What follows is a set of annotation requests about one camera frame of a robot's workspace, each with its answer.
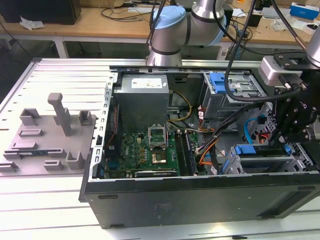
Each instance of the cable on desk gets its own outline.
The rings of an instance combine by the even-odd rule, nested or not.
[[[139,16],[141,16],[144,20],[146,20],[143,15],[145,14],[149,14],[149,12],[143,12],[143,13],[140,13],[138,10],[136,10],[138,13],[140,14],[137,14],[137,15],[133,15],[133,16],[126,16],[126,17],[111,17],[112,14],[121,14],[123,12],[126,12],[128,11],[127,9],[124,10],[124,11],[121,11],[121,12],[114,12],[114,10],[111,8],[111,7],[106,7],[105,9],[102,10],[101,6],[105,4],[105,2],[101,3],[99,5],[99,11],[101,13],[101,15],[107,19],[111,19],[111,20],[114,20],[114,21],[118,21],[118,22],[135,22],[135,21],[141,21],[141,19],[137,18]],[[114,9],[119,9],[119,8],[122,8],[122,5],[121,6],[116,6],[114,7]],[[105,14],[105,11],[106,10],[111,10],[112,13],[110,15],[106,15]]]
[[[2,24],[1,21],[0,21],[0,25],[3,28],[3,30],[14,40],[14,42],[17,43],[30,58],[33,58],[33,56],[31,56],[31,54],[18,42],[18,40],[15,39],[15,37],[12,36],[12,34],[5,28],[5,26]]]
[[[279,15],[280,19],[282,20],[282,22],[284,23],[284,25],[288,28],[289,32],[291,33],[291,35],[294,37],[294,40],[300,45],[300,47],[306,51],[307,45],[306,43],[302,40],[301,37],[298,36],[298,34],[295,32],[295,30],[293,29],[293,27],[290,25],[290,23],[287,21],[287,19],[285,18],[285,16],[282,14],[282,12],[280,11],[280,9],[278,8],[276,1],[275,0],[271,0],[272,6],[275,10],[275,12]]]
[[[216,9],[216,4],[217,4],[217,0],[213,0],[213,17],[214,20],[216,21],[216,24],[218,25],[218,27],[221,29],[221,31],[235,44],[237,44],[237,41],[227,32],[227,30],[221,25],[218,17],[217,17],[217,13],[215,11]],[[276,54],[292,54],[292,53],[304,53],[304,51],[302,50],[292,50],[292,51],[277,51],[277,52],[259,52],[259,51],[254,51],[246,46],[243,46],[242,44],[239,45],[240,48],[250,52],[250,53],[254,53],[254,54],[259,54],[259,55],[276,55]]]

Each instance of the workbench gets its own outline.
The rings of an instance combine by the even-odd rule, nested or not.
[[[232,7],[243,9],[245,12],[250,7],[250,0],[245,2],[234,1]],[[127,17],[136,15],[137,12],[123,12],[114,14],[113,17]],[[244,17],[238,17],[237,21],[244,23]],[[274,31],[271,28],[273,20],[261,19],[258,27],[250,27],[253,32],[252,39],[247,43],[250,48],[270,49],[300,49],[288,30]],[[97,7],[83,7],[82,13],[74,25],[61,25],[46,23],[45,28],[33,29],[32,31],[23,28],[19,23],[4,23],[5,28],[18,40],[44,40],[54,41],[60,58],[68,58],[66,42],[98,42],[98,43],[139,43],[145,44],[149,34],[149,23],[145,20],[134,22],[120,22],[103,17]],[[306,42],[311,36],[295,29]],[[235,37],[235,29],[229,28],[230,33]],[[0,39],[11,37],[0,27]],[[220,46],[218,60],[224,60],[232,42],[224,37],[217,46]]]
[[[182,64],[223,68],[228,62],[184,60]],[[260,62],[234,62],[236,67],[244,64],[256,66]],[[40,115],[55,114],[47,103],[51,92],[63,94],[63,105],[70,114],[89,109],[99,117],[109,65],[144,66],[145,61],[56,58],[30,63],[0,105],[0,155],[21,124],[22,109],[37,108]],[[320,237],[320,197],[284,219],[104,230],[89,204],[78,201],[81,184],[81,175],[0,177],[0,239],[178,240],[245,236],[252,240],[311,240]]]

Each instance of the table leg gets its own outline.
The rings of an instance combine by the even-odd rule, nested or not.
[[[54,42],[55,42],[55,46],[58,51],[59,57],[61,59],[68,59],[69,54],[68,54],[68,50],[66,47],[66,42],[61,41],[61,40],[55,40]]]
[[[217,60],[226,60],[226,56],[227,56],[227,53],[228,53],[230,46],[231,45],[228,42],[221,42],[218,56],[216,57],[216,59]]]
[[[99,44],[99,51],[98,51],[98,54],[102,54],[102,45],[101,45],[101,42],[99,42],[98,44]]]
[[[11,51],[12,49],[8,39],[0,39],[0,45],[7,51]]]

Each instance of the black computer case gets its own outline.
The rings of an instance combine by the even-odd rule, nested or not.
[[[0,14],[7,23],[31,21],[73,25],[81,13],[80,0],[0,0]]]

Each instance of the green circuit board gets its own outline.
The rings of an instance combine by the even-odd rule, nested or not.
[[[152,150],[149,147],[147,132],[125,133],[121,144],[121,170],[173,170],[179,172],[176,154],[176,144],[173,134],[168,135],[168,147],[166,148],[166,163],[152,163]]]
[[[155,142],[163,140],[162,133],[159,133],[159,136],[157,133],[152,136]],[[177,171],[177,175],[180,176],[174,133],[169,132],[167,136],[165,149],[150,150],[148,132],[124,133],[118,167],[112,170],[106,169],[108,178],[126,178],[137,171]],[[192,147],[194,149],[198,147],[197,135],[190,133],[189,137]]]

